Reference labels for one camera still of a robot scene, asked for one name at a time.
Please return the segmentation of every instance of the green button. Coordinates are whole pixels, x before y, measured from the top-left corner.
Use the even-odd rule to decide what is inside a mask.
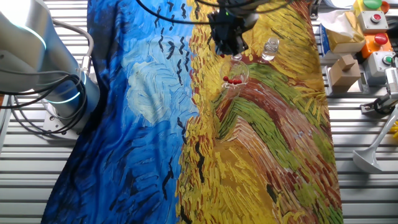
[[[363,4],[370,9],[378,9],[381,6],[381,0],[363,0]]]

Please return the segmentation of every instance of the control panel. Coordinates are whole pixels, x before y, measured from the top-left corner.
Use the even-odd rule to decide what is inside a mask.
[[[394,52],[373,52],[363,63],[365,77],[369,85],[386,83],[385,69],[391,68]]]
[[[387,34],[365,34],[365,46],[362,48],[362,58],[368,58],[373,52],[392,52],[391,43]]]
[[[363,11],[381,11],[382,1],[381,0],[356,0],[353,4],[355,16]]]
[[[385,33],[388,30],[387,19],[382,11],[362,11],[358,23],[364,34]]]

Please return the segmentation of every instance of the white cable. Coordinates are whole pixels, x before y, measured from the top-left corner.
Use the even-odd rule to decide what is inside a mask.
[[[94,39],[89,33],[87,33],[87,31],[84,31],[83,29],[81,29],[79,27],[75,27],[75,26],[72,26],[72,25],[67,24],[65,22],[61,22],[61,21],[55,20],[55,19],[53,19],[52,22],[55,25],[62,26],[63,28],[70,29],[72,31],[75,31],[75,32],[77,32],[79,34],[84,35],[87,38],[87,40],[88,40],[88,50],[87,50],[87,53],[86,53],[85,56],[91,56],[91,54],[93,53],[93,49],[94,49]]]

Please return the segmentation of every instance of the yellow object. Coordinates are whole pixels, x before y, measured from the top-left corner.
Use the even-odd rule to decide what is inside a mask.
[[[398,138],[398,121],[395,122],[393,127],[390,129],[391,132],[395,133],[394,138]]]
[[[353,4],[353,8],[355,10],[355,16],[358,17],[362,11],[381,11],[381,8],[377,8],[376,10],[370,9],[363,4],[363,0],[356,0]]]
[[[270,10],[283,4],[282,0],[272,1],[257,10]],[[197,7],[195,0],[187,0],[187,5]],[[311,135],[304,134],[301,136],[303,140],[296,140],[296,131],[290,128],[292,123],[283,126],[284,133],[294,132],[289,138],[294,144],[294,152],[287,150],[283,143],[285,139],[272,118],[253,100],[248,101],[239,95],[232,101],[233,105],[228,106],[226,98],[220,99],[223,81],[215,74],[230,58],[215,55],[215,43],[208,43],[211,37],[209,26],[193,28],[190,49],[194,55],[191,61],[194,81],[191,87],[205,94],[192,96],[201,116],[187,121],[187,143],[181,148],[181,174],[175,191],[178,198],[176,215],[185,214],[192,224],[283,224],[284,221],[299,224],[316,223],[315,219],[326,223],[323,220],[329,208],[339,214],[336,217],[339,223],[343,223],[337,173],[328,156],[333,155],[332,141],[322,129],[311,124],[329,125],[317,45],[308,14],[301,13],[301,9],[307,10],[305,1],[295,1],[281,10],[261,14],[256,26],[243,34],[249,49],[242,53],[244,60],[256,64],[269,37],[280,37],[278,56],[271,62],[272,67],[256,65],[252,67],[250,76],[260,80],[253,85],[286,89],[292,93],[282,89],[278,93],[288,99],[299,96],[295,102],[300,109],[292,113],[304,116],[293,115],[292,118],[302,119],[303,122],[296,123],[313,128]],[[212,7],[201,5],[196,13],[191,11],[190,17],[193,21],[205,21],[212,11]],[[305,112],[304,107],[311,98],[312,103]],[[251,114],[243,108],[250,108]],[[252,118],[254,114],[260,114],[261,118]],[[253,129],[251,123],[260,119],[264,125],[258,130]],[[326,159],[320,150],[307,152],[315,148],[322,149]],[[188,166],[200,161],[200,167]]]
[[[362,33],[361,27],[359,26],[354,13],[347,11],[345,12],[345,15],[354,32],[354,37],[350,38],[345,35],[326,30],[326,33],[328,34],[330,50],[333,53],[359,52],[366,43],[365,36]]]

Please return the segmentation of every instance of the small glass vial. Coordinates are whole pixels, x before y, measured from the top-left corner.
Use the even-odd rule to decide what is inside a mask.
[[[264,45],[264,50],[262,52],[262,59],[266,61],[273,60],[278,53],[279,39],[277,37],[271,37]]]

